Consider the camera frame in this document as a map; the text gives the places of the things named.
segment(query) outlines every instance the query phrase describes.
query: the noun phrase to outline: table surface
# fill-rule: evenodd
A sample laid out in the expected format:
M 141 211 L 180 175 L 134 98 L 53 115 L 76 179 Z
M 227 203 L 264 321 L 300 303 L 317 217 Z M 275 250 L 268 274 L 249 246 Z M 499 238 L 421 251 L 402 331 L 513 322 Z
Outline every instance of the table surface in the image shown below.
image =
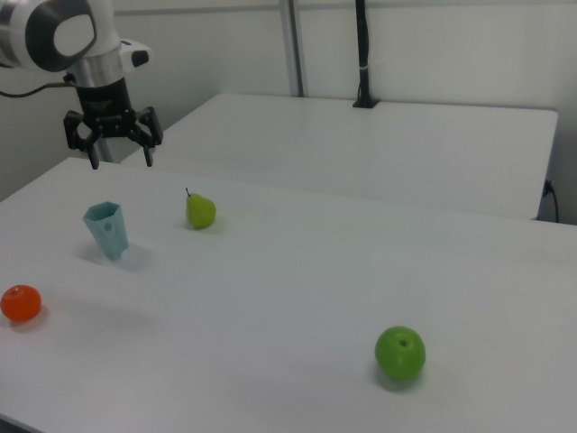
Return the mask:
M 212 198 L 194 231 L 185 187 Z M 131 247 L 82 222 L 111 200 Z M 577 231 L 68 159 L 0 203 L 0 413 L 45 433 L 542 433 L 577 425 Z M 385 328 L 423 337 L 406 386 Z
M 219 95 L 168 129 L 154 168 L 531 219 L 556 121 L 542 110 Z M 142 167 L 142 152 L 123 164 Z

